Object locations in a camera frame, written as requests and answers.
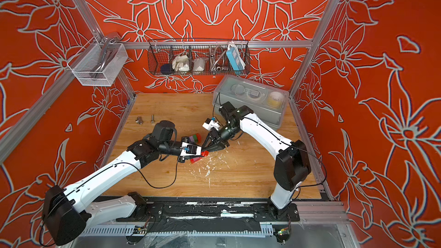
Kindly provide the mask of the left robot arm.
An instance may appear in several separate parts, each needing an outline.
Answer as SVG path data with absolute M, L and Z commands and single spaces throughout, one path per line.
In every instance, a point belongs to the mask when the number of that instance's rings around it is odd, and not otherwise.
M 152 133 L 128 146 L 99 170 L 66 187 L 51 187 L 45 194 L 41 218 L 42 228 L 48 230 L 54 244 L 62 246 L 76 239 L 93 218 L 86 208 L 128 175 L 140 172 L 162 155 L 183 157 L 201 152 L 197 145 L 176 138 L 174 123 L 160 121 Z

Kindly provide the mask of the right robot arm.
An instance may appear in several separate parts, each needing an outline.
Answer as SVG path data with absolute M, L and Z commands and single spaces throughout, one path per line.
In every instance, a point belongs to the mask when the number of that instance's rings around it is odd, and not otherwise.
M 215 118 L 206 119 L 203 127 L 209 133 L 202 150 L 224 150 L 238 133 L 253 137 L 274 158 L 273 175 L 277 184 L 270 196 L 270 204 L 278 210 L 285 209 L 291 203 L 294 192 L 311 173 L 305 144 L 300 140 L 292 141 L 283 137 L 247 106 L 235 108 L 226 102 L 220 106 L 219 111 L 225 124 L 220 125 Z

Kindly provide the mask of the long red lego brick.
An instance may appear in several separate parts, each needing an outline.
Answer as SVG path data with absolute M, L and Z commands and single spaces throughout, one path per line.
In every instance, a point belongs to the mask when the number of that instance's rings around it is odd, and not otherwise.
M 192 159 L 190 160 L 190 162 L 193 164 L 193 163 L 196 163 L 197 161 L 199 161 L 199 160 L 201 160 L 201 159 L 203 159 L 203 157 L 192 158 Z

